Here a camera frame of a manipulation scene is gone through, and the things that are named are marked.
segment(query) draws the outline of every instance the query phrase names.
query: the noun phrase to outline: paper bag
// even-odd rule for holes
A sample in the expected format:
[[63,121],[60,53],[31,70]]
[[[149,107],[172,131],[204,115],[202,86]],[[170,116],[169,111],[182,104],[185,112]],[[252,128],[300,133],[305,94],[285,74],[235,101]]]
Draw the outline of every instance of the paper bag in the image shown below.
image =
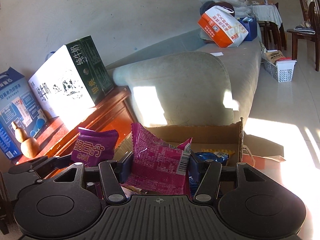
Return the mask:
[[198,21],[220,48],[238,47],[248,35],[246,28],[231,13],[233,11],[228,8],[213,6]]

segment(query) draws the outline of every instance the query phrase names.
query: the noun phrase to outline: gray sofa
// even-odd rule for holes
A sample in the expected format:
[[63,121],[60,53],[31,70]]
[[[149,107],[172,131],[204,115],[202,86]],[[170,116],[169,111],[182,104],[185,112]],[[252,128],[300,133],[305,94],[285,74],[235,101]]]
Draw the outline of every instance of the gray sofa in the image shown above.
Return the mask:
[[[224,55],[215,57],[212,52]],[[107,69],[128,85],[145,126],[229,125],[248,119],[261,62],[258,38],[237,48],[204,44],[195,30],[125,57]]]

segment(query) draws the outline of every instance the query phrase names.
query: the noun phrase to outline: barcode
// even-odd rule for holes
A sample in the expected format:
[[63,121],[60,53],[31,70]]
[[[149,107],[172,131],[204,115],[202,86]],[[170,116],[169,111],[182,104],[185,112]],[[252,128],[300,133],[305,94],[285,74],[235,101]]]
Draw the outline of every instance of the barcode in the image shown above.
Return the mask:
[[184,148],[184,151],[187,152],[187,153],[191,153],[190,143],[188,143],[188,144],[186,145],[186,147]]
[[13,155],[10,151],[6,152],[5,154],[8,156],[9,159],[13,158]]
[[179,165],[178,165],[178,169],[176,171],[176,174],[179,174],[179,175],[185,175],[186,174],[186,170],[187,170],[187,167],[188,167],[189,159],[190,159],[190,153],[183,151],[181,159],[179,161]]

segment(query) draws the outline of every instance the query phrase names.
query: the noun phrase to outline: cardboard flap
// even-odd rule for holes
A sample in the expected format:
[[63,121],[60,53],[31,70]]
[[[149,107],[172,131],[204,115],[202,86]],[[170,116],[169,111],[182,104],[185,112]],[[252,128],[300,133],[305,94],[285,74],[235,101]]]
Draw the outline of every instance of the cardboard flap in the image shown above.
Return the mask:
[[166,142],[182,143],[192,137],[192,143],[238,144],[242,122],[228,126],[168,125],[146,129]]

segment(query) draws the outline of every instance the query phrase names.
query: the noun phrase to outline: blue snack package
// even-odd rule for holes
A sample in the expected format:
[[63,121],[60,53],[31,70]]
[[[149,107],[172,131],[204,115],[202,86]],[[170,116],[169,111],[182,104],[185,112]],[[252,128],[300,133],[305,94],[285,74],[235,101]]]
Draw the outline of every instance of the blue snack package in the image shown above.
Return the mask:
[[[214,160],[215,162],[222,163],[222,166],[225,166],[227,164],[227,160],[229,159],[229,155],[224,152],[200,152],[196,153],[197,157],[202,160]],[[200,183],[195,182],[192,177],[189,177],[189,187],[190,187],[190,193],[191,197],[193,197],[199,187]]]
[[205,160],[214,160],[215,162],[222,163],[222,166],[226,166],[227,160],[229,159],[229,155],[224,152],[201,152],[201,153],[196,153],[196,155],[199,157],[200,160],[205,161]]

